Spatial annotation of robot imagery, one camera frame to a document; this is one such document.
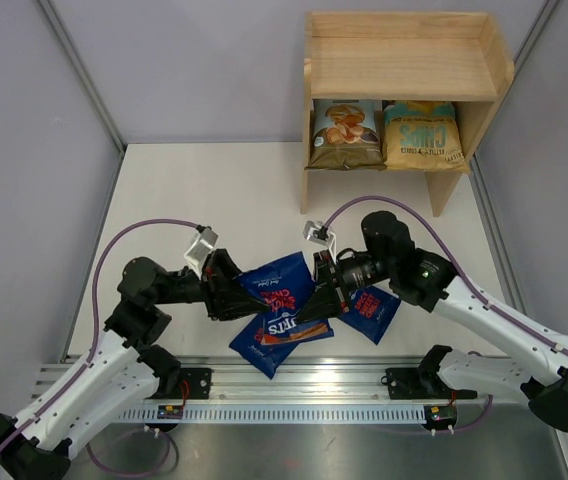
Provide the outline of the light blue cassava chips bag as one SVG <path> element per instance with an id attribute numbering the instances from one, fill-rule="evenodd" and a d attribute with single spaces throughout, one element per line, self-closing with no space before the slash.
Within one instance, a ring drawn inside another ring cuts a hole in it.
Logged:
<path id="1" fill-rule="evenodd" d="M 373 100 L 313 101 L 307 170 L 384 170 Z"/>

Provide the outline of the yellow kettle chips bag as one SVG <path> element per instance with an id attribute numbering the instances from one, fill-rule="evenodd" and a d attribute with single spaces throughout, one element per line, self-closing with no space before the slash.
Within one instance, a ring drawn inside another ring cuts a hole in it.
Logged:
<path id="1" fill-rule="evenodd" d="M 470 171 L 450 101 L 383 101 L 383 157 L 389 170 Z"/>

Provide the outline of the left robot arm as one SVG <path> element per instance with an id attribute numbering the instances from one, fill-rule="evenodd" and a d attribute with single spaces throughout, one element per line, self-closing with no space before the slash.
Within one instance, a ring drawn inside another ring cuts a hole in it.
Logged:
<path id="1" fill-rule="evenodd" d="M 147 257 L 131 260 L 120 301 L 98 324 L 89 350 L 31 405 L 0 414 L 0 466 L 14 479 L 60 479 L 77 452 L 129 406 L 188 395 L 180 361 L 156 343 L 171 321 L 161 308 L 201 303 L 216 321 L 267 311 L 240 274 L 224 249 L 207 256 L 201 274 L 167 271 Z"/>

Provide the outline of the blue Burts bag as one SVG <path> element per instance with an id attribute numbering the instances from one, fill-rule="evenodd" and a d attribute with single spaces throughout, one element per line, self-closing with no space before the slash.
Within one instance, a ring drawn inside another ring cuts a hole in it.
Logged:
<path id="1" fill-rule="evenodd" d="M 268 306 L 266 312 L 257 315 L 263 327 L 263 345 L 275 348 L 334 336 L 327 318 L 306 323 L 297 319 L 315 290 L 301 251 L 246 271 L 238 281 Z"/>
<path id="2" fill-rule="evenodd" d="M 368 286 L 350 295 L 351 308 L 338 319 L 378 345 L 393 321 L 401 300 L 378 287 Z"/>
<path id="3" fill-rule="evenodd" d="M 295 344 L 268 346 L 261 343 L 264 324 L 260 316 L 255 316 L 243 330 L 230 342 L 229 348 L 272 380 L 278 367 L 295 350 Z"/>

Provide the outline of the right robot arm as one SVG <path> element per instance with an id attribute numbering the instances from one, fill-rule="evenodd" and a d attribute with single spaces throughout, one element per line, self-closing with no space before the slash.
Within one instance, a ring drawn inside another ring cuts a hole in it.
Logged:
<path id="1" fill-rule="evenodd" d="M 368 214 L 361 231 L 362 251 L 350 251 L 348 257 L 330 249 L 315 253 L 315 290 L 299 322 L 346 314 L 353 308 L 352 295 L 386 281 L 401 301 L 467 328 L 504 354 L 488 358 L 435 345 L 417 368 L 424 393 L 468 390 L 508 398 L 568 433 L 568 335 L 486 293 L 450 253 L 416 247 L 407 225 L 393 213 Z"/>

